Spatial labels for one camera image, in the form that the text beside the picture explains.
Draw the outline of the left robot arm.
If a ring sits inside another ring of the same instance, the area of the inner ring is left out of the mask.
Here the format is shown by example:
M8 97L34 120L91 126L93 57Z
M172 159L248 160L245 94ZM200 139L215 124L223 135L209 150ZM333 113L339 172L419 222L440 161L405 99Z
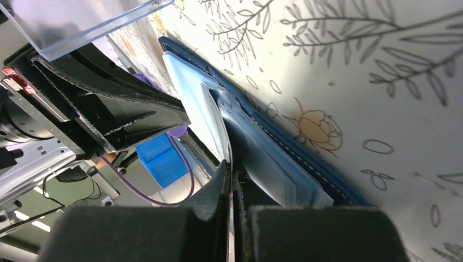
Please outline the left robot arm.
M17 217L19 198L68 169L90 178L112 206L119 191L97 170L105 153L127 152L189 124L181 102L118 67L94 45L48 61L26 45L1 70L1 235L39 219Z

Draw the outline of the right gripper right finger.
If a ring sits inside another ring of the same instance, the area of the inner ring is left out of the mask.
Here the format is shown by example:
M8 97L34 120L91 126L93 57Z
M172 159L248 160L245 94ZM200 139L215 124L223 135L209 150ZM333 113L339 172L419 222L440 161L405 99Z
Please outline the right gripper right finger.
M380 210L278 205L237 168L232 176L236 261L408 261Z

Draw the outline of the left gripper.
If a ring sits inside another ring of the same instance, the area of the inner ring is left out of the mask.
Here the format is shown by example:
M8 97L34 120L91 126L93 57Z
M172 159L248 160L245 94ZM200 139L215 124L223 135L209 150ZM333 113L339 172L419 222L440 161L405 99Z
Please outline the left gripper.
M103 54L48 61L26 44L1 59L1 147L56 138L97 163L189 123L178 99Z

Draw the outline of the clear plastic card box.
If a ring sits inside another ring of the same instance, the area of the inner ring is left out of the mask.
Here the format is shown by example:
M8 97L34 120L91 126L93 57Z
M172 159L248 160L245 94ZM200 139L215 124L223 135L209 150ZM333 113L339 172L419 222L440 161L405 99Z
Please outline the clear plastic card box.
M172 1L1 1L1 12L34 49L53 61Z

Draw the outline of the navy blue card holder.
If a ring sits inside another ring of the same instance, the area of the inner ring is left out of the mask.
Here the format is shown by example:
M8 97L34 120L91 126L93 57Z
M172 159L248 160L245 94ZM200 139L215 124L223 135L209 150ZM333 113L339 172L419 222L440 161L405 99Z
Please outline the navy blue card holder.
M213 66L172 39L159 42L192 126L205 132L221 158L240 161L278 204L368 205L333 167L267 119Z

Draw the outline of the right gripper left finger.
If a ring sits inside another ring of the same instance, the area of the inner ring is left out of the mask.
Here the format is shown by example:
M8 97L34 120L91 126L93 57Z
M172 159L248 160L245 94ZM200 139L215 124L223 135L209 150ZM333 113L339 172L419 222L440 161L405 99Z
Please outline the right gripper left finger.
M230 165L177 207L71 208L39 261L227 261Z

